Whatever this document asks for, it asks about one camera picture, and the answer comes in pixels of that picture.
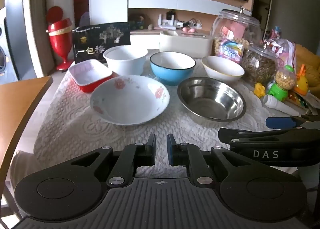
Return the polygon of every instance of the das logo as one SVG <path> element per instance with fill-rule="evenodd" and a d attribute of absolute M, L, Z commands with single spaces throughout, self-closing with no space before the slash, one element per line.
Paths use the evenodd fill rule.
<path fill-rule="evenodd" d="M 277 159 L 279 157 L 279 151 L 273 151 L 273 152 L 268 152 L 268 151 L 257 151 L 254 150 L 253 151 L 253 157 L 254 158 L 260 158 L 260 159 L 269 159 L 269 158 L 273 158 L 273 159 Z"/>

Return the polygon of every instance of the washing machine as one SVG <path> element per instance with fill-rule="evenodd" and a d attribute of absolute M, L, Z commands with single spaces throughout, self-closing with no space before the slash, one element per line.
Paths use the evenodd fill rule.
<path fill-rule="evenodd" d="M 5 8 L 0 10 L 0 85 L 18 81 L 7 43 Z"/>

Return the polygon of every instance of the yellow toy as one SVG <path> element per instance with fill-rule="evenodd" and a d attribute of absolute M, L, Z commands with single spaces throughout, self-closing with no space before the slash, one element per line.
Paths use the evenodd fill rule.
<path fill-rule="evenodd" d="M 257 84 L 255 84 L 255 86 L 254 86 L 254 91 L 253 91 L 253 93 L 254 93 L 257 97 L 261 98 L 261 97 L 264 97 L 264 96 L 266 95 L 265 89 L 266 89 L 266 88 L 265 88 L 262 84 L 257 83 Z"/>
<path fill-rule="evenodd" d="M 297 74 L 297 84 L 294 88 L 295 92 L 303 96 L 305 96 L 309 90 L 308 80 L 306 78 L 306 70 L 304 67 L 305 65 L 302 64 L 300 72 Z"/>

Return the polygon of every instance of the white bowl with yellow rim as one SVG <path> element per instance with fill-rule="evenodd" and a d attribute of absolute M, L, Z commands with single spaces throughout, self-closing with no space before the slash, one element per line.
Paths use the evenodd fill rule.
<path fill-rule="evenodd" d="M 232 60 L 205 56 L 201 60 L 208 76 L 224 83 L 233 83 L 244 75 L 244 69 Z"/>

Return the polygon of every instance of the crosshair mark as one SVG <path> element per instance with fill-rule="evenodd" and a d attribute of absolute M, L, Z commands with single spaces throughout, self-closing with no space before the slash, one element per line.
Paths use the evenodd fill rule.
<path fill-rule="evenodd" d="M 163 185 L 163 184 L 165 184 L 166 182 L 164 182 L 163 180 L 159 180 L 159 181 L 157 181 L 156 182 L 158 185 Z"/>

